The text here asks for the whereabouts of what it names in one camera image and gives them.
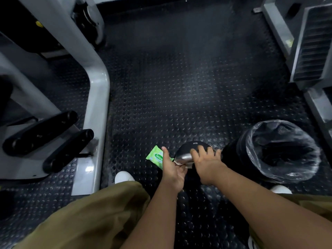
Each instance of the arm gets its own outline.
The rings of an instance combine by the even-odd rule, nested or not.
[[[163,177],[137,226],[121,249],[171,249],[174,247],[176,200],[188,168],[176,166],[163,150]]]
[[[221,151],[191,150],[203,184],[215,185],[268,249],[332,248],[332,222],[227,168]]]

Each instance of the left hand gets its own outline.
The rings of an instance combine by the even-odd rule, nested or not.
[[[167,148],[162,147],[161,149],[163,151],[163,177],[161,181],[172,185],[178,193],[183,189],[188,168],[185,165],[178,166],[173,163]]]

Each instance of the wet wipes package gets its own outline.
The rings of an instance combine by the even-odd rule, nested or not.
[[[151,150],[150,154],[146,157],[147,160],[152,161],[155,165],[163,169],[163,151],[158,148],[158,146],[154,146]]]

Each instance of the trash can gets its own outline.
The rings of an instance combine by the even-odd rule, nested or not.
[[[222,161],[250,179],[298,183],[312,178],[321,162],[311,136],[289,121],[261,121],[228,144]]]

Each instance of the sanicare logo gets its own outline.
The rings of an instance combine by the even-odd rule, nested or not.
[[[159,162],[163,162],[163,157],[161,155],[155,154],[154,156],[157,158]]]

